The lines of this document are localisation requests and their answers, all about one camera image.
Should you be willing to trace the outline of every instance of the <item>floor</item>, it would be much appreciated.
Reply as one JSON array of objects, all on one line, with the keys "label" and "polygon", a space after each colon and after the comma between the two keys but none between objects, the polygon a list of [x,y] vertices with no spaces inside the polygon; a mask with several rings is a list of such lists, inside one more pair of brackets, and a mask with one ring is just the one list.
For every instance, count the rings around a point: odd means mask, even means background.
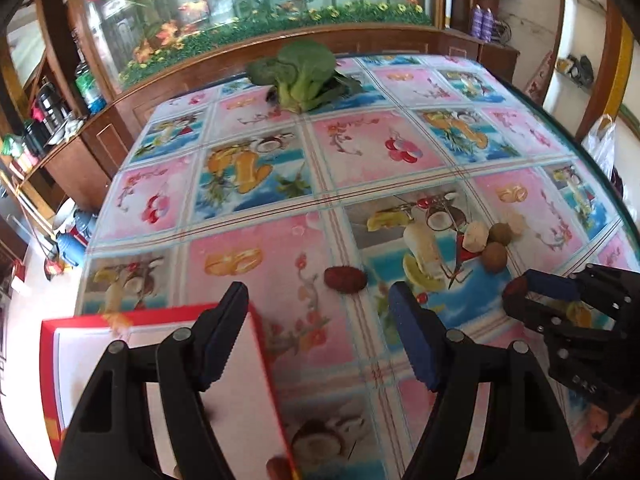
[{"label": "floor", "polygon": [[7,361],[4,368],[2,409],[9,428],[21,446],[48,478],[56,461],[51,451],[40,397],[40,325],[43,319],[70,317],[74,313],[80,269],[48,282],[40,248],[30,245],[26,257],[25,294],[13,293],[8,312]]}]

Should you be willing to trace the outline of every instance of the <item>purple bottle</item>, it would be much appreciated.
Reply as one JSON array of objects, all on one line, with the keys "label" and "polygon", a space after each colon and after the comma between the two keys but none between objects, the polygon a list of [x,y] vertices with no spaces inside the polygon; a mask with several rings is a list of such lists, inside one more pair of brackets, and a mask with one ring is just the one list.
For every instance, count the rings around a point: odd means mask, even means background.
[{"label": "purple bottle", "polygon": [[482,34],[482,9],[479,5],[474,8],[474,13],[471,20],[471,35],[474,38],[480,38]]},{"label": "purple bottle", "polygon": [[494,33],[494,14],[491,9],[487,9],[482,14],[482,29],[480,32],[480,39],[483,41],[491,41],[491,36]]}]

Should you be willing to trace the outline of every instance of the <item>brown nut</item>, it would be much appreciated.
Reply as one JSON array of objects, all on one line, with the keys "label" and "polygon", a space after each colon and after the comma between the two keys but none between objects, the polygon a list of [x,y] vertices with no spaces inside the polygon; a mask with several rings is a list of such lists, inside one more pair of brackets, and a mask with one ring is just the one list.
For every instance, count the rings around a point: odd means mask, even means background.
[{"label": "brown nut", "polygon": [[489,229],[489,241],[498,242],[505,247],[513,240],[513,233],[509,224],[494,224]]},{"label": "brown nut", "polygon": [[367,275],[355,267],[329,267],[324,271],[324,284],[342,294],[356,294],[367,286]]},{"label": "brown nut", "polygon": [[507,249],[498,242],[488,243],[482,251],[480,261],[484,270],[490,274],[498,274],[507,266]]}]

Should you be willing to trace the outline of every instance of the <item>metal bolt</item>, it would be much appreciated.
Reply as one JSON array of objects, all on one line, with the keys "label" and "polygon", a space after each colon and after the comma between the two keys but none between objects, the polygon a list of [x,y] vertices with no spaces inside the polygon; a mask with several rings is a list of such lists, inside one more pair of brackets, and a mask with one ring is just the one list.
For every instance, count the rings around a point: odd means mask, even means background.
[{"label": "metal bolt", "polygon": [[118,352],[122,352],[124,350],[124,341],[114,341],[109,346],[107,346],[107,350],[110,354],[117,354]]},{"label": "metal bolt", "polygon": [[185,341],[191,337],[191,329],[190,328],[179,328],[174,332],[173,338],[176,341]]},{"label": "metal bolt", "polygon": [[460,343],[465,338],[465,335],[455,328],[447,330],[447,339],[452,343]]},{"label": "metal bolt", "polygon": [[524,341],[514,341],[513,349],[518,354],[526,354],[529,351],[529,345],[527,345]]}]

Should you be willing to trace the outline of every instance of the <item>patterned tablecloth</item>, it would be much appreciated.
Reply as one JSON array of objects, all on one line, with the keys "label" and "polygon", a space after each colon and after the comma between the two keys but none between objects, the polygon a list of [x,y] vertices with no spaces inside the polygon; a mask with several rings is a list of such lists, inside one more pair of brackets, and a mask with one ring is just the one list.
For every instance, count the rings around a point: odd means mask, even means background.
[{"label": "patterned tablecloth", "polygon": [[[476,342],[525,339],[543,368],[539,336],[501,309],[504,285],[532,268],[640,270],[639,253],[564,134],[478,64],[437,56],[338,64],[366,92],[311,114],[269,106],[267,88],[243,78],[159,105],[102,208],[76,314],[209,303],[245,282],[305,477],[395,479],[433,404],[386,302],[388,287],[411,272],[403,221],[431,228],[433,277],[451,284],[433,293],[414,286],[424,307]],[[456,261],[469,222],[491,225],[511,212],[528,228],[508,247],[504,272]],[[322,273],[341,265],[365,269],[366,290],[329,290]],[[583,326],[610,322],[580,306],[572,316]],[[583,460],[594,445],[589,407],[552,384]],[[474,468],[487,400],[481,388],[461,474]],[[307,446],[310,434],[324,444]]]}]

